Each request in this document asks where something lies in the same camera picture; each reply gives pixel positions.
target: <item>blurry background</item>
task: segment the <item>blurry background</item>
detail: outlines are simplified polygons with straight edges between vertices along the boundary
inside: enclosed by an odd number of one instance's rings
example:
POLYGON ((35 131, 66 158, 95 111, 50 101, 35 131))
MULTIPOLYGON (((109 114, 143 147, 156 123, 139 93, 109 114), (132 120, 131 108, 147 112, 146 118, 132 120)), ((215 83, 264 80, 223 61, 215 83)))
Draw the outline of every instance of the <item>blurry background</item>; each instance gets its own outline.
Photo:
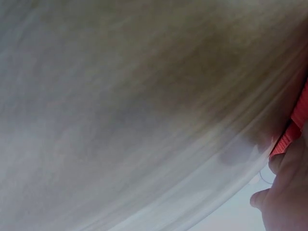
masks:
POLYGON ((252 194, 271 187, 275 175, 266 165, 246 186, 189 231, 265 231, 261 212, 252 208, 252 194))

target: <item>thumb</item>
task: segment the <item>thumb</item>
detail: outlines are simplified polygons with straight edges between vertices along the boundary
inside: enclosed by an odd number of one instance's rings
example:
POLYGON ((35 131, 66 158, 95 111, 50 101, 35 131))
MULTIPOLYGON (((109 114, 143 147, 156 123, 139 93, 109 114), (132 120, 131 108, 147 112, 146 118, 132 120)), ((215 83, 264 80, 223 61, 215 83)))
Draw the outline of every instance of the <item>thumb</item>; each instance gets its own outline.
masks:
POLYGON ((263 202, 269 192, 269 189, 259 191, 255 194, 253 194, 250 198, 250 205, 254 208, 262 209, 263 202))

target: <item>gray surface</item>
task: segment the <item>gray surface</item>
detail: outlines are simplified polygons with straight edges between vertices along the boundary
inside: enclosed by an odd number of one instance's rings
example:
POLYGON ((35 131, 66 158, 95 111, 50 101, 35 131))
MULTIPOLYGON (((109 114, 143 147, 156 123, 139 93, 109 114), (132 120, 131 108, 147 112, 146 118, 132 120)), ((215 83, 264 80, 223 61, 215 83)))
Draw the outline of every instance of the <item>gray surface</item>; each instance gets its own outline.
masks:
POLYGON ((0 230, 184 231, 201 220, 282 131, 307 9, 0 0, 0 230))

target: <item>skin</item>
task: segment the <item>skin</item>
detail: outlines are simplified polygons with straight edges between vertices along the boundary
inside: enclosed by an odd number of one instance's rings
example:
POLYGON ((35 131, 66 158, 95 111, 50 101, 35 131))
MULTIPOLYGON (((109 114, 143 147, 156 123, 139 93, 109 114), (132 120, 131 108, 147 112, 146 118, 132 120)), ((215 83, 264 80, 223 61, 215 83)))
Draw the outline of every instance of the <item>skin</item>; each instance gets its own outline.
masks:
POLYGON ((267 231, 308 230, 308 124, 285 154, 269 161, 276 174, 272 188, 255 193, 251 206, 262 212, 267 231))

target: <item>red fabric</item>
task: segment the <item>red fabric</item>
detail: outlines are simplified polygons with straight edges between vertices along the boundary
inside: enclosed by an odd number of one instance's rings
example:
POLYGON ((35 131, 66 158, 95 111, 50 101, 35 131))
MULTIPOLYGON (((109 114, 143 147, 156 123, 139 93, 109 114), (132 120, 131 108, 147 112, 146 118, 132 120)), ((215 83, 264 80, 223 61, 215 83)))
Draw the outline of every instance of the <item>red fabric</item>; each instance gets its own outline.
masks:
POLYGON ((270 156, 284 153, 287 147, 301 135, 304 122, 308 120, 308 81, 291 114, 291 123, 280 138, 270 156))

